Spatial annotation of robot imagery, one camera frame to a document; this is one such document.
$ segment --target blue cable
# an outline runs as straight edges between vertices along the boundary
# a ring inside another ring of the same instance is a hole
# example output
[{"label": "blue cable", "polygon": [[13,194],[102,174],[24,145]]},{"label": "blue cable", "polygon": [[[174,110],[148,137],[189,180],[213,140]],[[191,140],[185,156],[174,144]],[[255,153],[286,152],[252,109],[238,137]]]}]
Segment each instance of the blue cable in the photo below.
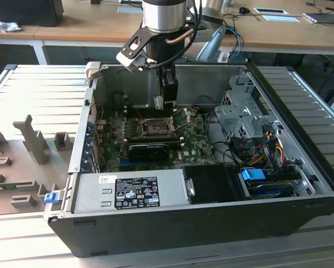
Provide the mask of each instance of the blue cable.
[{"label": "blue cable", "polygon": [[236,56],[235,61],[234,61],[234,62],[237,62],[238,57],[240,56],[240,53],[241,53],[241,41],[240,41],[240,36],[239,36],[233,29],[228,28],[228,27],[227,27],[227,29],[228,29],[229,31],[231,31],[231,32],[236,36],[236,38],[238,39],[238,42],[239,42],[239,52],[238,52],[238,55]]}]

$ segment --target computer case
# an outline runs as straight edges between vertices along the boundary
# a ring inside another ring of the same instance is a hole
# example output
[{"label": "computer case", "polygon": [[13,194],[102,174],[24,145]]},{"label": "computer case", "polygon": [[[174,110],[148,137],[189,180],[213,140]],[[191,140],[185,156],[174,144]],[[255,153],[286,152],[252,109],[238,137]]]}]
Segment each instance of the computer case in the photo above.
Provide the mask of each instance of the computer case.
[{"label": "computer case", "polygon": [[0,21],[55,27],[62,20],[61,0],[0,0]]}]

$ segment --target white paper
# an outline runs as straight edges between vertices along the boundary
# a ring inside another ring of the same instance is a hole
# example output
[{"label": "white paper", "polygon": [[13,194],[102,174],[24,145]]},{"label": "white paper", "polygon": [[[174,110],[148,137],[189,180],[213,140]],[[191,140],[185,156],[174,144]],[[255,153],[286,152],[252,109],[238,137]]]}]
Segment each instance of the white paper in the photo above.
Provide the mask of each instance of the white paper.
[{"label": "white paper", "polygon": [[18,26],[15,22],[2,22],[0,21],[0,32],[12,32],[12,31],[19,31],[22,28]]},{"label": "white paper", "polygon": [[267,21],[300,22],[295,17],[262,15]]}]

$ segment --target aluminum profile table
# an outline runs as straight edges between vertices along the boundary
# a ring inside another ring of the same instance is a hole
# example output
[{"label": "aluminum profile table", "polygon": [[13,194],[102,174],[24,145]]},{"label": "aluminum profile table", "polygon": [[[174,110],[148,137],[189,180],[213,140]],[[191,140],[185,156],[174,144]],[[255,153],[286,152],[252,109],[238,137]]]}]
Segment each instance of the aluminum profile table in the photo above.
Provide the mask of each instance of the aluminum profile table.
[{"label": "aluminum profile table", "polygon": [[[47,76],[47,73],[57,73],[58,69],[65,69],[64,66],[34,67],[37,67],[34,74],[27,70],[32,69],[31,66],[18,66],[16,70],[23,73],[28,72],[28,74],[33,76],[36,76],[37,72]],[[83,66],[67,68],[80,68],[80,71],[82,71]],[[290,72],[285,68],[261,68],[261,71],[272,83],[281,98],[284,99],[306,131],[312,135],[314,142],[320,146],[321,150],[328,150],[325,151],[325,155],[327,158],[332,159],[332,165],[334,166],[334,152],[329,149],[334,146],[327,147],[327,145],[334,145],[334,140],[327,138],[329,135],[334,136],[334,113],[332,110],[321,99],[318,99],[316,94],[295,72]],[[13,80],[10,78],[13,73],[14,71],[12,70],[5,70],[0,76],[0,85],[6,84],[4,81]],[[84,80],[80,79],[79,83],[81,85],[69,86],[83,87]],[[150,237],[146,239],[153,239],[153,234],[151,233]],[[88,268],[171,266],[334,267],[334,214],[315,218],[288,237],[271,237],[259,240],[100,256],[87,259],[74,257],[49,228],[41,215],[18,214],[14,217],[6,215],[0,217],[0,267],[14,265],[34,268],[52,266]]]},{"label": "aluminum profile table", "polygon": [[[295,71],[285,67],[259,69],[334,168],[334,111]],[[263,98],[261,102],[272,113]]]},{"label": "aluminum profile table", "polygon": [[7,65],[0,75],[0,132],[21,139],[13,119],[30,114],[44,138],[56,132],[75,137],[88,87],[83,65]]}]

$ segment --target metal tube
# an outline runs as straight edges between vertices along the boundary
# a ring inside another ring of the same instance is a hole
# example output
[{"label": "metal tube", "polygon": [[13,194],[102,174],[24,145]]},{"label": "metal tube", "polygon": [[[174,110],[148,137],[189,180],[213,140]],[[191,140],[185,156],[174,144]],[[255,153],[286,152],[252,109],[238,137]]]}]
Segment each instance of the metal tube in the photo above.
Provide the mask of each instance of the metal tube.
[{"label": "metal tube", "polygon": [[167,43],[167,45],[174,45],[176,43],[179,43],[179,42],[183,41],[185,38],[187,38],[188,36],[190,36],[193,32],[194,32],[194,29],[191,28],[188,31],[186,31],[185,33],[183,33],[182,35],[179,35],[177,38],[167,39],[166,43]]}]

